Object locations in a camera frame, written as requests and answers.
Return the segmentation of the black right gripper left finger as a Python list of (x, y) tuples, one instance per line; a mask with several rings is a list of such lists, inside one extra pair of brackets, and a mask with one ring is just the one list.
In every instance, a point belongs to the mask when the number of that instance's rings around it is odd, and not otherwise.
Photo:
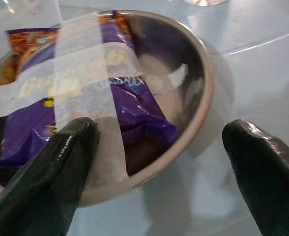
[(90, 118), (57, 132), (0, 193), (0, 236), (66, 236), (98, 144)]

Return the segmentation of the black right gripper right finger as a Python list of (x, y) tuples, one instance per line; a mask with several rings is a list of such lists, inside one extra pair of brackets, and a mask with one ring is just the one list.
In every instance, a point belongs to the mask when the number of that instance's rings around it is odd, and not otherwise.
[(289, 146), (245, 119), (226, 124), (222, 140), (262, 236), (289, 236)]

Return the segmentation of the white tape strip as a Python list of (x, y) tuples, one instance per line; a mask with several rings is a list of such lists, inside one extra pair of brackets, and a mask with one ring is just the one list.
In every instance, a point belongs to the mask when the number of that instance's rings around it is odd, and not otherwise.
[(54, 109), (57, 129), (88, 117), (100, 132), (100, 143), (85, 193), (112, 194), (127, 179), (125, 152), (116, 116), (97, 12), (61, 23), (54, 59)]
[[(146, 84), (154, 95), (163, 95), (183, 83), (187, 70), (185, 64), (169, 72), (151, 56), (137, 58), (132, 49), (124, 44), (104, 45), (108, 48), (105, 56), (110, 86), (125, 85), (139, 89)], [(54, 99), (54, 59), (35, 65), (22, 72), (15, 82), (0, 86), (0, 117), (49, 96)]]

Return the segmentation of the purple snack packet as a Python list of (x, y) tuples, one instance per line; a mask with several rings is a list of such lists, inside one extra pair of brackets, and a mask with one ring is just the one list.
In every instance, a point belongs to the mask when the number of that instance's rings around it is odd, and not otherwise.
[[(135, 53), (131, 31), (123, 15), (113, 11), (98, 19), (104, 44), (124, 44)], [(53, 59), (60, 28), (61, 24), (56, 24), (6, 30), (5, 41), (10, 50), (0, 65), (0, 86), (15, 82), (22, 72)], [(110, 88), (125, 152), (126, 172), (132, 175), (127, 148), (144, 139), (168, 146), (174, 141), (176, 127), (166, 119), (148, 85), (135, 89), (112, 84)], [(0, 185), (7, 185), (59, 130), (52, 96), (0, 117)]]

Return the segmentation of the round steel bowl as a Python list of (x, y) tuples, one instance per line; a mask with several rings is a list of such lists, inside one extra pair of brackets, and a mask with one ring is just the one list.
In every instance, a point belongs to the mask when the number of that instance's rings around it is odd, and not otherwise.
[[(108, 16), (112, 12), (98, 14)], [(204, 44), (190, 30), (174, 20), (150, 12), (117, 12), (124, 16), (129, 25), (137, 58), (151, 56), (160, 61), (169, 72), (174, 72), (181, 64), (187, 66), (183, 83), (179, 87), (163, 95), (153, 94), (166, 119), (176, 127), (176, 135), (174, 141), (165, 147), (154, 143), (152, 139), (144, 139), (128, 147), (127, 162), (132, 164), (133, 174), (127, 175), (117, 191), (106, 195), (86, 194), (87, 178), (81, 195), (81, 206), (114, 198), (142, 185), (165, 169), (199, 130), (213, 94), (213, 75), (208, 53)], [(5, 62), (10, 50), (5, 41), (6, 30), (50, 27), (61, 23), (48, 17), (41, 17), (39, 22), (15, 18), (0, 28), (0, 65)], [(5, 186), (0, 185), (0, 192)]]

